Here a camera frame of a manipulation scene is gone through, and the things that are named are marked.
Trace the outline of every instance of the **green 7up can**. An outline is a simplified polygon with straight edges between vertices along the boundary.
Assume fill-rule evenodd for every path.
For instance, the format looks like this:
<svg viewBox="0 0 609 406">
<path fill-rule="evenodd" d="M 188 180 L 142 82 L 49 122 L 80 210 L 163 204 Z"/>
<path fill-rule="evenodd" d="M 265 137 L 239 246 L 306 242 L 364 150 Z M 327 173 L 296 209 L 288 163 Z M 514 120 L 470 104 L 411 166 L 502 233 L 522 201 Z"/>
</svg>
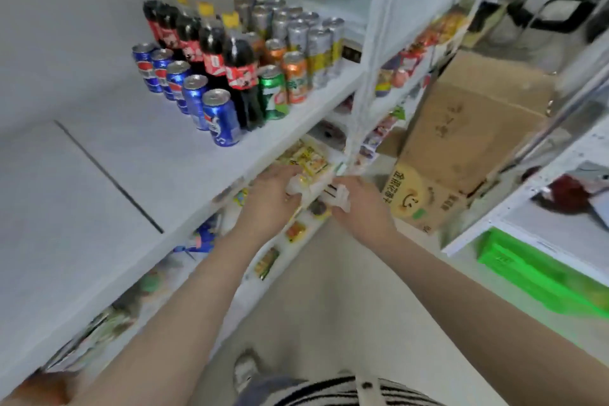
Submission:
<svg viewBox="0 0 609 406">
<path fill-rule="evenodd" d="M 283 71 L 278 66 L 263 66 L 258 70 L 258 79 L 259 100 L 264 111 L 264 120 L 284 118 L 290 112 L 290 107 L 287 103 Z"/>
</svg>

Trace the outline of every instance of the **striped shirt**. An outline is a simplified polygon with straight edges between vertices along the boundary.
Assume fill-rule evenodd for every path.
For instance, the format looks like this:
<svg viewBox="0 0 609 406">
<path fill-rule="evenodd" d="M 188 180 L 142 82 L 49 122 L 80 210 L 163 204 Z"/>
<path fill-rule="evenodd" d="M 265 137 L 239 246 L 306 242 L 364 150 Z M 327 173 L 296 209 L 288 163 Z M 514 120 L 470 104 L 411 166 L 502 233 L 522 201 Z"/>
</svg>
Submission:
<svg viewBox="0 0 609 406">
<path fill-rule="evenodd" d="M 368 382 L 355 376 L 304 382 L 279 390 L 263 406 L 442 406 L 419 391 L 386 379 Z"/>
</svg>

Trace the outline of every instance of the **cola bottle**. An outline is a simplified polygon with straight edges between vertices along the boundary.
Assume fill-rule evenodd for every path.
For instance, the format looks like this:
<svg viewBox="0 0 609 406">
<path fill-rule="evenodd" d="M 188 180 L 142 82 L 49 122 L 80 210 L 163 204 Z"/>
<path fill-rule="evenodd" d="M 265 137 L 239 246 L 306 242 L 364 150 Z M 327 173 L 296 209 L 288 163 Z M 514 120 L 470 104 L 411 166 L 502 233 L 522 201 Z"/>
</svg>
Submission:
<svg viewBox="0 0 609 406">
<path fill-rule="evenodd" d="M 175 30 L 180 40 L 180 48 L 187 62 L 191 64 L 193 74 L 205 74 L 203 52 L 199 44 L 201 18 L 188 0 L 178 0 L 180 14 L 175 22 Z"/>
<path fill-rule="evenodd" d="M 258 62 L 250 42 L 242 32 L 237 12 L 222 15 L 226 29 L 224 65 L 241 128 L 254 130 L 264 125 L 264 115 L 258 101 Z"/>
<path fill-rule="evenodd" d="M 199 2 L 199 16 L 201 27 L 199 29 L 199 43 L 203 52 L 205 74 L 209 79 L 209 88 L 223 88 L 231 92 L 226 79 L 224 67 L 224 25 L 216 18 L 214 6 L 211 3 Z"/>
<path fill-rule="evenodd" d="M 154 36 L 154 40 L 158 42 L 161 47 L 165 48 L 165 43 L 161 38 L 161 31 L 158 27 L 158 22 L 156 21 L 156 7 L 159 4 L 158 0 L 142 0 L 144 16 L 148 21 L 148 25 L 150 26 L 150 31 L 152 31 L 152 35 Z"/>
<path fill-rule="evenodd" d="M 159 1 L 160 3 L 156 8 L 156 21 L 158 22 L 163 42 L 167 48 L 171 48 L 174 51 L 174 60 L 184 60 L 184 55 L 180 49 L 178 33 L 175 29 L 175 23 L 180 10 L 174 5 L 172 0 Z"/>
</svg>

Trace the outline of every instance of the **blue pepsi can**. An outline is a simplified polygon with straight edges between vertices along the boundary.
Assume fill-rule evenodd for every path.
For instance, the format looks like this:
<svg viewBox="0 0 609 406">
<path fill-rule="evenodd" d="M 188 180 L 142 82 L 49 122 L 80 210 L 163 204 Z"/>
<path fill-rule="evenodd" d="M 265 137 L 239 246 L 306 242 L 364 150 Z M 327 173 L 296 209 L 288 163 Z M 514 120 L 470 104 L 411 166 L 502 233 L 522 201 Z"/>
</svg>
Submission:
<svg viewBox="0 0 609 406">
<path fill-rule="evenodd" d="M 219 147 L 231 147 L 241 140 L 241 127 L 230 93 L 214 88 L 203 95 L 203 113 L 209 132 Z"/>
<path fill-rule="evenodd" d="M 182 85 L 182 94 L 186 98 L 188 111 L 199 130 L 209 130 L 203 115 L 203 94 L 209 90 L 207 82 L 207 77 L 193 74 L 184 79 Z"/>
<path fill-rule="evenodd" d="M 152 54 L 152 67 L 158 84 L 163 88 L 165 98 L 175 101 L 174 95 L 171 93 L 169 83 L 167 82 L 167 66 L 173 63 L 174 51 L 169 48 L 161 48 Z"/>
<path fill-rule="evenodd" d="M 138 65 L 138 70 L 144 78 L 144 83 L 148 90 L 155 94 L 162 94 L 163 89 L 158 84 L 158 80 L 154 75 L 152 67 L 152 53 L 156 50 L 156 45 L 150 42 L 139 43 L 135 45 L 131 51 L 135 63 Z"/>
<path fill-rule="evenodd" d="M 171 93 L 183 114 L 189 114 L 187 101 L 182 93 L 182 84 L 191 74 L 190 64 L 187 61 L 174 61 L 167 66 L 167 82 Z"/>
</svg>

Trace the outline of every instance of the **person's left hand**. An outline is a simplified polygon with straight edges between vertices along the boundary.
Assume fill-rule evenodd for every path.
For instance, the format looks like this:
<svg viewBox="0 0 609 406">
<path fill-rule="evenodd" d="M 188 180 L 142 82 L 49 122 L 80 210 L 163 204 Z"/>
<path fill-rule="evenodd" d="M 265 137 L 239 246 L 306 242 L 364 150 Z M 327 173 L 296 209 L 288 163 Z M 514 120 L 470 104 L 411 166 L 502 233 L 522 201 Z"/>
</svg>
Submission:
<svg viewBox="0 0 609 406">
<path fill-rule="evenodd" d="M 302 195 L 286 194 L 285 188 L 301 171 L 298 165 L 272 165 L 258 175 L 234 230 L 260 246 L 276 236 L 300 205 Z"/>
</svg>

